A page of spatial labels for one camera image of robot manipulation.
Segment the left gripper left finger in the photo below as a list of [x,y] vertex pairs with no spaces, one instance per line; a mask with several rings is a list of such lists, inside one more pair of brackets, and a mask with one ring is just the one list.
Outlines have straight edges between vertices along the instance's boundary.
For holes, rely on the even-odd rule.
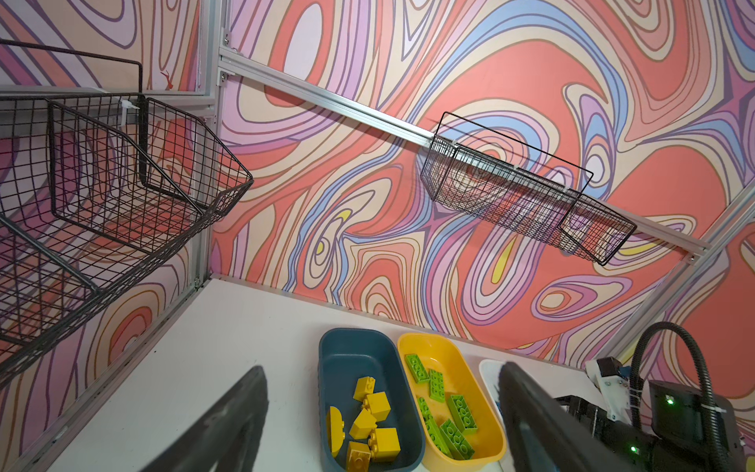
[[268,410],[267,377],[257,365],[144,469],[251,471]]

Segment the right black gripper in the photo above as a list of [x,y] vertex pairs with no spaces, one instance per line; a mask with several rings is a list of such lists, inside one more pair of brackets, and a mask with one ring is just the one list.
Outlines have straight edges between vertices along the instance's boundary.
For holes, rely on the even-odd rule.
[[650,471],[656,440],[632,426],[630,368],[615,357],[604,357],[589,361],[586,374],[603,395],[606,408],[577,395],[564,395],[556,401],[594,439],[628,462],[634,471]]

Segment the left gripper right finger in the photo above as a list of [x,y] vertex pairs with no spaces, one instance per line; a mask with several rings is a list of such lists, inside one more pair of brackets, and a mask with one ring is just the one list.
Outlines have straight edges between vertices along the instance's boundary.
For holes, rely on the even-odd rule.
[[513,362],[499,372],[499,403],[517,471],[630,469]]

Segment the green lego plate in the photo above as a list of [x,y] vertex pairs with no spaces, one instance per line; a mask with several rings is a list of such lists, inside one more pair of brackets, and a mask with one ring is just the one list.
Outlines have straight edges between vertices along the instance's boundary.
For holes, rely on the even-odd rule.
[[430,435],[432,443],[438,448],[438,450],[442,454],[444,454],[447,457],[450,457],[451,456],[450,449],[448,448],[446,441],[444,440],[444,437],[442,436],[442,431],[440,430],[440,427],[438,426],[438,424],[436,424],[436,420],[434,419],[434,416],[432,415],[430,406],[428,405],[424,397],[419,396],[417,398],[417,401],[419,405],[420,415],[422,416],[422,419],[426,426],[427,432]]

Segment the yellow small lego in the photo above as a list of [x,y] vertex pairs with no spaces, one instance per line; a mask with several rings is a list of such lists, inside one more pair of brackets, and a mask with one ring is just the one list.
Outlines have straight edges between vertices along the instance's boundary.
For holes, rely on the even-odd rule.
[[364,403],[369,395],[375,393],[376,380],[372,377],[363,377],[357,381],[353,398],[359,403]]
[[368,472],[372,460],[372,452],[367,444],[350,442],[346,456],[347,472]]

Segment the green lego cluster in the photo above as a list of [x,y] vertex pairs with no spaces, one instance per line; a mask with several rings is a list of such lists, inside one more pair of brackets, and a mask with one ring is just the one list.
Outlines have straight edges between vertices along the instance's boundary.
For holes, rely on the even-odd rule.
[[440,425],[440,432],[453,459],[470,460],[473,457],[475,450],[451,420]]
[[429,395],[430,399],[443,403],[446,401],[446,389],[444,388],[444,375],[437,370],[429,370]]

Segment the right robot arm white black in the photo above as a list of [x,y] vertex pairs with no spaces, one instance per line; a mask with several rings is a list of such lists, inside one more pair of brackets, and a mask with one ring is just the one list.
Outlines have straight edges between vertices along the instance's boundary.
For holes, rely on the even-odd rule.
[[[652,338],[666,330],[691,355],[698,387],[641,377],[644,353]],[[744,440],[733,405],[714,393],[702,351],[682,326],[657,322],[641,334],[623,367],[613,357],[590,368],[592,382],[606,406],[566,395],[556,401],[591,436],[616,454],[631,471],[744,471]]]

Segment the white plastic bin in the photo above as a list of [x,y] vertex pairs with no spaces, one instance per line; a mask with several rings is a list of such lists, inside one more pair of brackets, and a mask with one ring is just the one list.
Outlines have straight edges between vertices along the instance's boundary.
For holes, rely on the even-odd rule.
[[501,373],[503,365],[505,365],[505,362],[493,359],[484,359],[479,364],[480,376],[501,424],[503,424],[503,415],[501,414],[501,404],[499,403],[499,373]]

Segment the dark teal plastic bin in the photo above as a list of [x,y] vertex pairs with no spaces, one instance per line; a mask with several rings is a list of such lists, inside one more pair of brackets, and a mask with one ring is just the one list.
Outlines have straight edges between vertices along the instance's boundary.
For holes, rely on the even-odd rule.
[[324,471],[413,471],[426,440],[393,342],[376,330],[333,328],[319,345]]

